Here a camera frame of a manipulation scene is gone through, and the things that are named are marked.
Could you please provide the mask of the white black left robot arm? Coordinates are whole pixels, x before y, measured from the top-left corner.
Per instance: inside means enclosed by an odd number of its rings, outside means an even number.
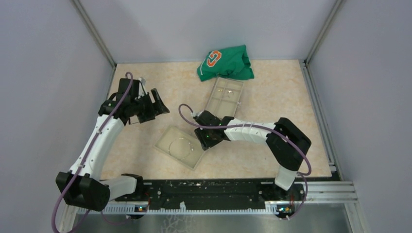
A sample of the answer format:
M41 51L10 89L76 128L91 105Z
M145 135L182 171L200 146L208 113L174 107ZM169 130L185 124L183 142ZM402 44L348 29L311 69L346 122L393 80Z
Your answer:
M147 92L145 83L143 78L121 78L117 92L101 104L94 131L82 153L67 172L59 172L56 177L67 205L102 211L112 200L144 198L146 188L141 176L124 173L102 180L101 174L116 138L131 117L144 123L169 113L158 91L153 88Z

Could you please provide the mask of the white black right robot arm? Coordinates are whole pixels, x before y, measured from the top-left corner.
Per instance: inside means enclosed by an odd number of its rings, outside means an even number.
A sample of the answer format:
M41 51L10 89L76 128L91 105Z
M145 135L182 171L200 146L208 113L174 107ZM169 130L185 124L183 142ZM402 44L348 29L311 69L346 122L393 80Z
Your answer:
M245 141L268 146L279 163L274 195L286 200L293 192L292 184L311 147L311 140L288 118L275 123L253 123L233 116L218 118L209 111L196 114L195 135L202 149L208 150L222 141Z

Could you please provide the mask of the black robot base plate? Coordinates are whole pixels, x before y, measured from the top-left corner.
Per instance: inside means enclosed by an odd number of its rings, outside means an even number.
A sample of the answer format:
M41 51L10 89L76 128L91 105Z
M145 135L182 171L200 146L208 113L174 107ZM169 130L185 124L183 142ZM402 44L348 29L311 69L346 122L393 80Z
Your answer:
M288 191L277 188L274 178L142 180L132 194L116 201L146 201L151 210L258 210L267 201L296 204L304 199L304 185Z

